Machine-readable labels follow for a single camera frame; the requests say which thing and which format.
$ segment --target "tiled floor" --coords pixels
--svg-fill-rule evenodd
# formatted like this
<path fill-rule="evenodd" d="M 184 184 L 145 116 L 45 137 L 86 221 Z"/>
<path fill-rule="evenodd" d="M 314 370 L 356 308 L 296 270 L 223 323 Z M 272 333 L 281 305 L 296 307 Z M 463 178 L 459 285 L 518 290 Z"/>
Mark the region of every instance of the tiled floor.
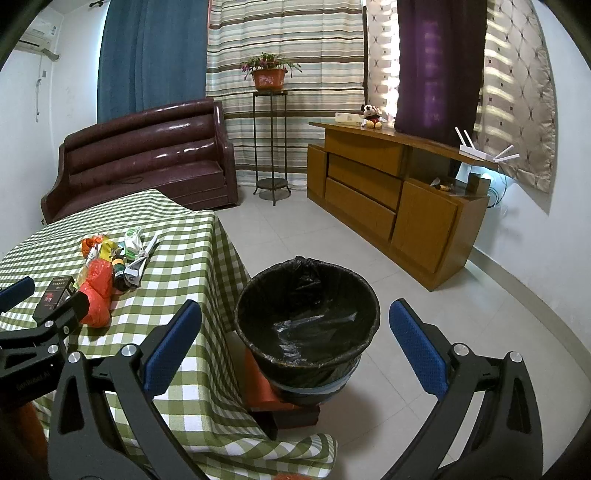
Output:
<path fill-rule="evenodd" d="M 418 432 L 435 405 L 389 330 L 387 312 L 403 297 L 451 343 L 503 357 L 522 353 L 538 399 L 544 435 L 544 469 L 561 454 L 586 417 L 591 384 L 554 336 L 519 302 L 473 264 L 429 292 L 372 245 L 306 198 L 272 203 L 241 187 L 240 206 L 218 211 L 250 275 L 296 255 L 342 265 L 375 290 L 382 324 L 358 370 L 323 408 L 315 431 L 339 442 L 334 480 L 378 480 Z M 445 462 L 461 454 L 478 413 L 476 395 Z M 310 429 L 289 430 L 282 439 L 303 438 Z"/>

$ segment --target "wooden cabinet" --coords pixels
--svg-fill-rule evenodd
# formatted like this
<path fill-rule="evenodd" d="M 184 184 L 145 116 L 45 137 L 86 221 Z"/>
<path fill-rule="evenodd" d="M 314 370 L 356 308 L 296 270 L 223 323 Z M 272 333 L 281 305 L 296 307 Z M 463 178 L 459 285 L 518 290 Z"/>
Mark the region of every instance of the wooden cabinet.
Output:
<path fill-rule="evenodd" d="M 449 159 L 494 164 L 385 128 L 312 124 L 326 135 L 324 147 L 308 147 L 308 198 L 429 290 L 464 267 L 489 198 L 445 179 Z M 435 177 L 453 183 L 453 193 L 431 187 Z"/>
<path fill-rule="evenodd" d="M 427 187 L 404 183 L 392 246 L 431 273 L 448 243 L 458 205 Z"/>
<path fill-rule="evenodd" d="M 326 153 L 319 145 L 308 145 L 308 190 L 324 198 Z"/>
<path fill-rule="evenodd" d="M 391 210 L 398 208 L 402 180 L 375 168 L 330 155 L 329 177 L 360 191 Z"/>
<path fill-rule="evenodd" d="M 332 179 L 326 179 L 325 199 L 378 238 L 389 240 L 395 216 L 391 210 Z"/>
<path fill-rule="evenodd" d="M 395 177 L 402 171 L 402 145 L 386 140 L 327 131 L 324 149 Z"/>

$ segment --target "cabinet drawer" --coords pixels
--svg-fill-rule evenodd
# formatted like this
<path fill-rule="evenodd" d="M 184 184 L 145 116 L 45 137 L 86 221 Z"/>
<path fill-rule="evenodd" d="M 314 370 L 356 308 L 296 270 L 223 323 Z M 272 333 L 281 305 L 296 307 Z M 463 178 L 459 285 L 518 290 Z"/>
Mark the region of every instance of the cabinet drawer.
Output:
<path fill-rule="evenodd" d="M 324 136 L 324 149 L 344 158 L 400 176 L 402 145 L 365 135 L 351 135 L 328 130 Z"/>
<path fill-rule="evenodd" d="M 396 210 L 402 181 L 361 163 L 331 154 L 329 177 Z"/>
<path fill-rule="evenodd" d="M 332 179 L 326 179 L 324 198 L 378 237 L 389 240 L 395 214 L 385 206 Z"/>

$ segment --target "baseboard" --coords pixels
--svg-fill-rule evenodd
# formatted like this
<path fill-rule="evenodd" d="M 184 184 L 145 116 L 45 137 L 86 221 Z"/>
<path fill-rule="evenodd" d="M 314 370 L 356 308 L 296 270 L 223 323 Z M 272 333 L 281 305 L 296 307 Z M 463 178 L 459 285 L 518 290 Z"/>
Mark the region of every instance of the baseboard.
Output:
<path fill-rule="evenodd" d="M 528 309 L 562 343 L 591 381 L 591 352 L 564 320 L 534 292 L 485 253 L 472 247 L 469 259 Z"/>

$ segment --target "mickey mouse plush toy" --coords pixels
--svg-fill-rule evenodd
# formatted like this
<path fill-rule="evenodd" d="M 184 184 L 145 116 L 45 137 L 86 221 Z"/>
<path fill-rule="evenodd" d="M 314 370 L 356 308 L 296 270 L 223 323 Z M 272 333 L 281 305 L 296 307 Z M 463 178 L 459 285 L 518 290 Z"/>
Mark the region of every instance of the mickey mouse plush toy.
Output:
<path fill-rule="evenodd" d="M 382 122 L 386 120 L 379 115 L 379 110 L 373 105 L 362 105 L 361 111 L 363 112 L 363 122 L 361 126 L 365 128 L 382 128 Z"/>

